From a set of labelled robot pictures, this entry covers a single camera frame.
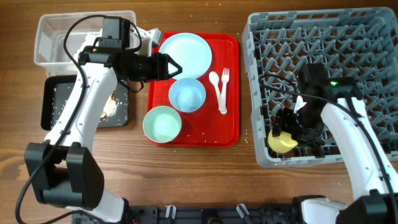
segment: light blue bowl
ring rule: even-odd
[[[170,87],[169,100],[175,109],[192,113],[205,102],[206,90],[195,78],[181,78]]]

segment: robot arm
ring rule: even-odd
[[[355,111],[361,116],[372,140],[375,142],[383,166],[390,177],[394,193],[398,192],[398,175],[388,161],[377,140],[368,116],[365,104],[355,97],[350,99]],[[337,103],[349,109],[345,98],[337,99]],[[303,220],[308,223],[392,223],[392,211],[387,208],[384,200],[388,200],[388,189],[383,181],[379,164],[374,156],[368,139],[357,127],[356,122],[337,106],[327,103],[321,113],[322,121],[332,133],[344,163],[353,188],[355,202],[346,205],[332,202],[327,198],[311,198],[301,203]]]
[[[151,53],[162,38],[158,29],[150,32],[139,29],[144,34],[141,47],[125,50],[129,47],[130,24],[130,21],[120,17],[104,17],[102,37],[96,40],[99,46],[86,46],[80,53],[78,63],[85,73],[86,92],[67,135],[56,148],[54,158],[44,165],[32,181],[36,199],[40,203],[83,210],[105,222],[133,223],[135,216],[128,201],[104,189],[104,175],[91,155],[98,121],[118,80],[166,80],[181,73],[182,68],[167,54]],[[178,71],[169,74],[169,63]],[[44,143],[28,145],[25,162],[29,175],[60,138],[78,103],[83,78],[78,72],[60,119],[45,137]],[[55,166],[62,160],[66,161],[67,168]]]
[[[276,136],[282,131],[291,134],[298,144],[320,147],[318,141],[324,124],[332,133],[346,164],[355,202],[350,206],[331,202],[327,198],[310,198],[301,202],[302,218],[306,223],[392,223],[394,206],[390,191],[382,174],[387,173],[392,193],[398,193],[398,175],[388,161],[366,114],[364,102],[354,80],[330,80],[322,64],[310,64],[299,71],[298,87],[305,94],[305,106],[294,113],[285,108],[277,115],[274,133],[270,138],[285,141]],[[341,105],[363,125],[376,147]]]

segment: black tray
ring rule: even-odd
[[[45,81],[42,120],[40,124],[44,130],[50,131],[58,121],[75,82],[76,75],[54,76]],[[114,116],[100,119],[98,121],[99,128],[121,127],[128,124],[129,92],[124,86],[118,84],[113,93],[116,101],[119,102],[116,113]]]

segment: white plate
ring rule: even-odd
[[[160,53],[169,54],[181,67],[182,73],[173,78],[199,78],[211,65],[211,49],[207,42],[195,34],[181,33],[169,37],[159,49]],[[169,64],[169,73],[177,71]]]

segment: black motor joint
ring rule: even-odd
[[[130,24],[129,20],[121,17],[105,17],[102,37],[96,40],[98,46],[95,46],[96,42],[93,46],[86,46],[79,54],[79,65],[102,63],[104,67],[113,67],[119,80],[135,82],[168,80],[182,73],[182,67],[168,54],[146,56],[136,54],[139,47],[125,49],[130,47]],[[169,64],[177,71],[170,74]]]
[[[322,63],[304,65],[296,74],[298,89],[306,95],[326,98],[337,102],[338,98],[346,98],[350,105],[351,97],[362,98],[359,88],[351,78],[329,78]],[[318,147],[321,135],[325,128],[321,113],[326,101],[303,96],[305,106],[297,113],[284,108],[276,115],[273,125],[273,136],[278,136],[281,131],[292,135],[292,139],[301,145]]]

